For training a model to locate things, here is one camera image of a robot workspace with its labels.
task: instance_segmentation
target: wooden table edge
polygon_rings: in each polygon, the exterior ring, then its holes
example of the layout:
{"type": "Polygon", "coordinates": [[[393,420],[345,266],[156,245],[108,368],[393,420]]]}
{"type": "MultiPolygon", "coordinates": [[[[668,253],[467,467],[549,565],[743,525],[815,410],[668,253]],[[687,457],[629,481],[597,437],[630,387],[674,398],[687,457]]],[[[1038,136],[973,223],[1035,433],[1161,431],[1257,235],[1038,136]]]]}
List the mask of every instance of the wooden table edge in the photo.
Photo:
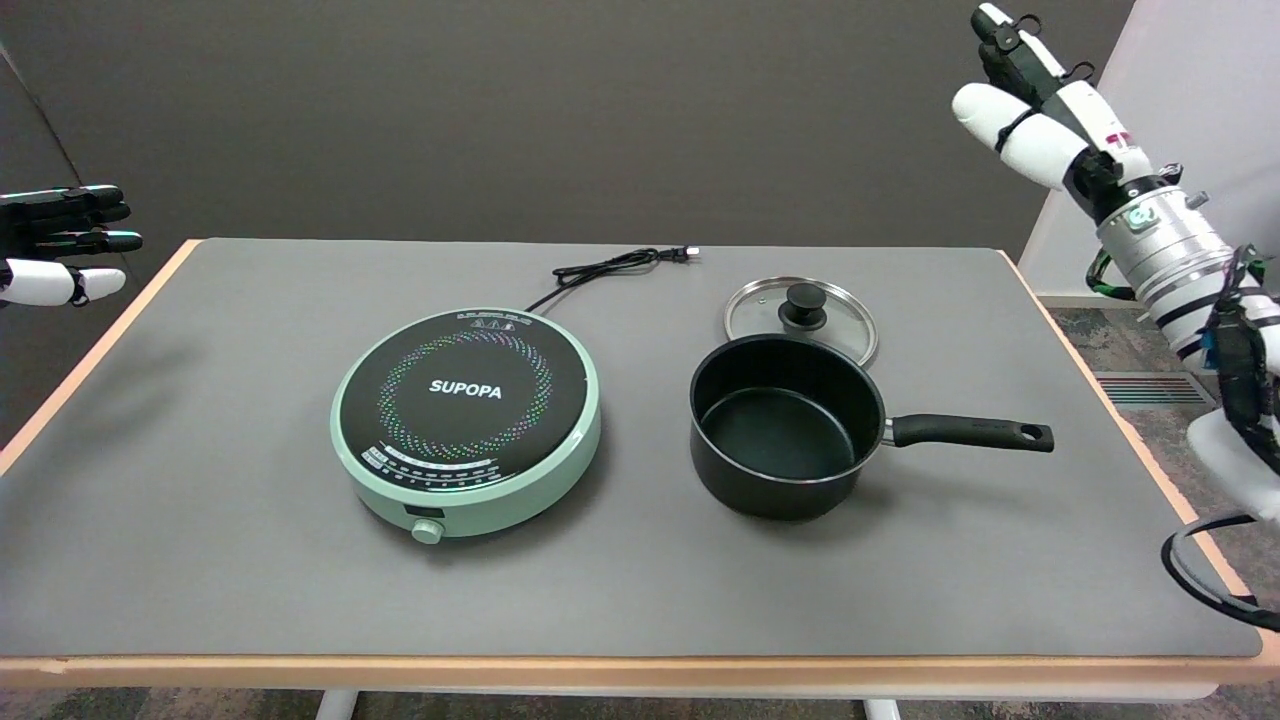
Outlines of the wooden table edge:
{"type": "MultiPolygon", "coordinates": [[[[4,474],[58,413],[124,331],[201,243],[178,249],[40,410],[0,450],[4,474]]],[[[1107,398],[1027,279],[1000,255],[1027,290],[1062,347],[1129,439],[1183,521],[1196,519],[1187,498],[1151,450],[1107,398]]],[[[1207,536],[1198,536],[1233,592],[1244,583],[1207,536]]],[[[5,687],[358,687],[358,688],[750,688],[840,685],[1009,685],[1020,683],[1253,683],[1280,676],[1280,637],[1262,633],[1256,657],[457,657],[457,656],[70,656],[0,657],[5,687]]]]}

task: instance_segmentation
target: black saucepan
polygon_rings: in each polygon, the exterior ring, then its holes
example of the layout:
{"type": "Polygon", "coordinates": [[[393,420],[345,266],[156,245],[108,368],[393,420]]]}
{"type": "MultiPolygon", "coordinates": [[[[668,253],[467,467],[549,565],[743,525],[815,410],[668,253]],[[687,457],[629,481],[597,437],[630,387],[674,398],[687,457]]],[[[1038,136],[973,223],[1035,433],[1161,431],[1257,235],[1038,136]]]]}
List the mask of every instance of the black saucepan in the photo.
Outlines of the black saucepan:
{"type": "Polygon", "coordinates": [[[881,445],[946,442],[1053,451],[1047,425],[905,415],[887,419],[867,370],[837,350],[786,334],[719,346],[690,387],[698,477],[748,515],[809,520],[840,505],[881,445]]]}

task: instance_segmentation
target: mint green induction cooker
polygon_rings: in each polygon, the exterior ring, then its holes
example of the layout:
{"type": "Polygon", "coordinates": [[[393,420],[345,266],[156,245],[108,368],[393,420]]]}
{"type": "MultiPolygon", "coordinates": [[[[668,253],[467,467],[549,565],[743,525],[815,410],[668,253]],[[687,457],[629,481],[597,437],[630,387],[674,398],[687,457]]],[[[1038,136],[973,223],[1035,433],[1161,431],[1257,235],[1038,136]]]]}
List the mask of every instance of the mint green induction cooker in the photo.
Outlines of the mint green induction cooker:
{"type": "Polygon", "coordinates": [[[360,500],[434,544],[517,525],[563,497],[600,441],[599,380],[550,320],[453,310],[365,354],[329,428],[360,500]]]}

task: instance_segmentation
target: robot finger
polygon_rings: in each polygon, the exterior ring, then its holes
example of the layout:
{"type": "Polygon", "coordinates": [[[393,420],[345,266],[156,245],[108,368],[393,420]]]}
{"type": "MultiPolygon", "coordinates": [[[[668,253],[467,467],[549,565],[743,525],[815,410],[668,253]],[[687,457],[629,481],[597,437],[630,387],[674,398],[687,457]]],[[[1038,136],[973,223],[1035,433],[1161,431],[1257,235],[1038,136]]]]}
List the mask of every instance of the robot finger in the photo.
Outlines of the robot finger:
{"type": "Polygon", "coordinates": [[[32,260],[58,260],[72,255],[132,252],[140,247],[142,236],[136,232],[93,229],[42,237],[29,245],[28,255],[32,260]]]}
{"type": "Polygon", "coordinates": [[[129,217],[124,192],[114,184],[0,195],[3,219],[19,236],[88,231],[129,217]]]}
{"type": "Polygon", "coordinates": [[[83,306],[124,287],[115,268],[70,268],[61,263],[0,260],[0,301],[19,305],[83,306]]]}
{"type": "Polygon", "coordinates": [[[26,237],[42,237],[60,232],[87,232],[96,227],[123,220],[132,214],[125,204],[111,205],[90,213],[55,215],[38,220],[15,223],[15,231],[26,237]]]}

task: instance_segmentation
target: floor vent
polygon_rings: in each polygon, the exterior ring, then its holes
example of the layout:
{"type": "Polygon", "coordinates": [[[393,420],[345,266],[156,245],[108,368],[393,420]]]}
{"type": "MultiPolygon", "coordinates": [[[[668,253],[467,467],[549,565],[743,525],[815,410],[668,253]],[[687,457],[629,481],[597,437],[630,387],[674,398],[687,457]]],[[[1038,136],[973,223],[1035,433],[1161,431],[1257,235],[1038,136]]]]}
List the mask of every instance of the floor vent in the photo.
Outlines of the floor vent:
{"type": "Polygon", "coordinates": [[[1094,377],[1117,407],[1216,405],[1190,373],[1094,373],[1094,377]]]}

